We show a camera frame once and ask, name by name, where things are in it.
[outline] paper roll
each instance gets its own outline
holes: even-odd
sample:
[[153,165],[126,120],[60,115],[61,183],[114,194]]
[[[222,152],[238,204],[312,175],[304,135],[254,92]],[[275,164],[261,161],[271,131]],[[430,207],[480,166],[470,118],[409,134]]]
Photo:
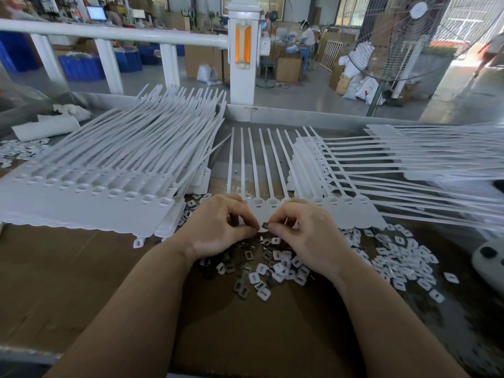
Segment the paper roll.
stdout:
[[52,119],[45,119],[41,122],[29,122],[13,126],[12,130],[20,141],[29,141],[72,133],[80,128],[79,122],[75,117],[65,115],[54,116]]

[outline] blue plastic bin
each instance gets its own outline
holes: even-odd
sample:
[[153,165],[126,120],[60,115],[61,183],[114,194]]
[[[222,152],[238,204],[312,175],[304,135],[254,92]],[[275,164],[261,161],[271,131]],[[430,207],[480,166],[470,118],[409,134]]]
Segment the blue plastic bin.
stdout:
[[176,45],[177,46],[177,57],[185,57],[186,50],[184,49],[184,45]]
[[98,81],[105,79],[100,57],[87,55],[61,55],[60,64],[70,81]]
[[35,70],[40,67],[22,33],[0,31],[0,60],[8,72]]
[[121,73],[132,73],[134,71],[142,70],[142,60],[140,59],[140,52],[135,48],[124,48],[125,52],[115,52],[119,71]]
[[139,46],[140,59],[142,65],[158,65],[159,58],[154,55],[154,50],[158,49],[155,46]]

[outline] forearm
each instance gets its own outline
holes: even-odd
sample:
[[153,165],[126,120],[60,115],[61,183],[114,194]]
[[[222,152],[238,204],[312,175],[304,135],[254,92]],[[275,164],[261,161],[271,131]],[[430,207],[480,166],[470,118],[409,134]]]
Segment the forearm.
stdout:
[[166,376],[191,264],[175,241],[152,248],[47,376]]
[[331,277],[372,376],[467,376],[406,302],[353,253]]

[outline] hand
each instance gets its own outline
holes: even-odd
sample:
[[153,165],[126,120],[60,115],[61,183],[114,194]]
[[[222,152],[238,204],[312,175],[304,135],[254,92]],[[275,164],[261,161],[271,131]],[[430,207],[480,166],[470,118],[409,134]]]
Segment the hand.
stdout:
[[[292,229],[297,219],[299,229]],[[303,264],[331,278],[353,252],[329,213],[314,203],[293,198],[271,217],[268,230],[295,250]]]
[[[238,216],[245,225],[238,225]],[[194,262],[253,237],[259,228],[259,222],[239,195],[215,195],[201,203],[171,239],[181,243]]]

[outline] white fence post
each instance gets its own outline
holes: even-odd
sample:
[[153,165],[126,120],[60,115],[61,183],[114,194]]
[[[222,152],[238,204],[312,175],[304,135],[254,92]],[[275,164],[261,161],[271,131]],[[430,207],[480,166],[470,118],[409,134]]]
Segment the white fence post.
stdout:
[[229,11],[231,103],[253,106],[262,8],[256,0],[231,0],[226,7]]
[[160,44],[161,59],[163,60],[164,81],[166,86],[180,86],[180,75],[178,73],[177,50],[175,45]]
[[47,36],[41,36],[40,34],[31,34],[30,36],[51,82],[58,87],[59,92],[70,90],[60,60],[54,54],[53,47]]
[[119,65],[117,65],[112,41],[97,38],[95,42],[98,48],[98,54],[100,55],[103,71],[107,77],[110,94],[124,95],[123,80],[119,72]]

